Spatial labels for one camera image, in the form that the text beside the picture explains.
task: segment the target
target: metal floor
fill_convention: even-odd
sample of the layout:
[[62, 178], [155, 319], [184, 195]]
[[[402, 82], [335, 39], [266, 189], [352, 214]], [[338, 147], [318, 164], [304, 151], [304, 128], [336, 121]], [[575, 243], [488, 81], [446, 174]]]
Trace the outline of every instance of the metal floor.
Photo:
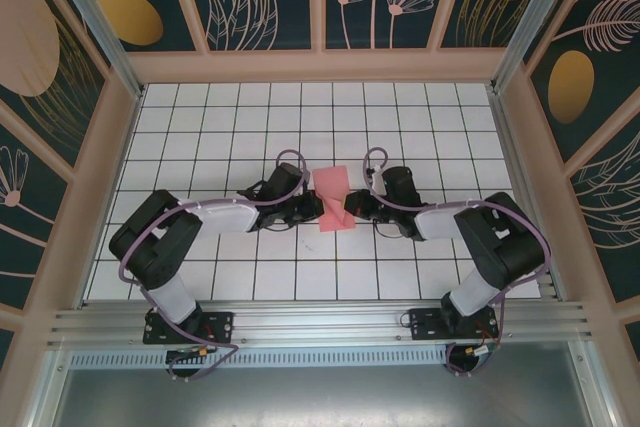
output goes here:
[[57, 427], [590, 426], [568, 349], [504, 345], [472, 378], [441, 365], [223, 368], [192, 384], [164, 371], [73, 371]]

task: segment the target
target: white grid mat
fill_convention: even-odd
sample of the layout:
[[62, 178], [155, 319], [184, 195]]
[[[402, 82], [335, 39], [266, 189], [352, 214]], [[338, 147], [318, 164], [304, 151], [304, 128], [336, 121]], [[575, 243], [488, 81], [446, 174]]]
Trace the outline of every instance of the white grid mat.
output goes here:
[[[485, 198], [511, 182], [481, 84], [153, 84], [147, 89], [85, 297], [140, 299], [120, 282], [108, 240], [155, 189], [234, 196], [299, 149], [309, 169], [346, 165], [364, 187], [367, 148], [411, 168], [423, 201]], [[439, 299], [473, 269], [462, 241], [388, 239], [372, 224], [321, 233], [198, 239], [180, 275], [198, 300]], [[510, 297], [540, 297], [535, 283]]]

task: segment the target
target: pink towel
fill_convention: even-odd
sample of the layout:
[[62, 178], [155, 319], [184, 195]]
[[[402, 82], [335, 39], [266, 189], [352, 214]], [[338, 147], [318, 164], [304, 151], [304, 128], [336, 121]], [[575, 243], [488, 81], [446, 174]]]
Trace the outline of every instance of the pink towel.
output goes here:
[[319, 219], [320, 232], [355, 229], [356, 221], [344, 210], [344, 201], [350, 192], [349, 176], [344, 165], [314, 169], [313, 185], [324, 205], [324, 215]]

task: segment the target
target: wall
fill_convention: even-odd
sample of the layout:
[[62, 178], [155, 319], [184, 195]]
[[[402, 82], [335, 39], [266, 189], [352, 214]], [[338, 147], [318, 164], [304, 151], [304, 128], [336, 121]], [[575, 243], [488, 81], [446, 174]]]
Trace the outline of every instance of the wall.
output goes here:
[[530, 0], [98, 0], [143, 82], [486, 81]]
[[0, 18], [0, 411], [15, 425], [80, 284], [133, 98], [64, 0], [0, 0]]
[[568, 296], [627, 419], [640, 415], [638, 2], [563, 0], [505, 92]]

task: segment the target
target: mounting plate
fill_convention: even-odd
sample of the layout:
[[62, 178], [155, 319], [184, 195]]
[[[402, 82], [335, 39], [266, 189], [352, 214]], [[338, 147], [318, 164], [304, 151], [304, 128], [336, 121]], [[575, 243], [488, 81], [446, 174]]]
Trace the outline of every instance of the mounting plate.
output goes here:
[[[185, 339], [169, 327], [158, 313], [149, 312], [145, 315], [144, 321], [144, 335], [142, 336], [143, 344], [197, 344], [197, 342]], [[213, 338], [209, 336], [209, 331], [213, 334]], [[209, 338], [209, 340], [220, 344], [229, 344], [231, 343], [232, 332], [233, 312], [203, 312], [200, 330], [194, 335], [203, 339]]]
[[494, 338], [498, 336], [496, 313], [491, 307], [485, 307], [466, 318], [455, 333], [449, 331], [438, 308], [411, 309], [407, 313], [413, 340], [482, 339], [482, 330], [478, 328], [477, 322]]

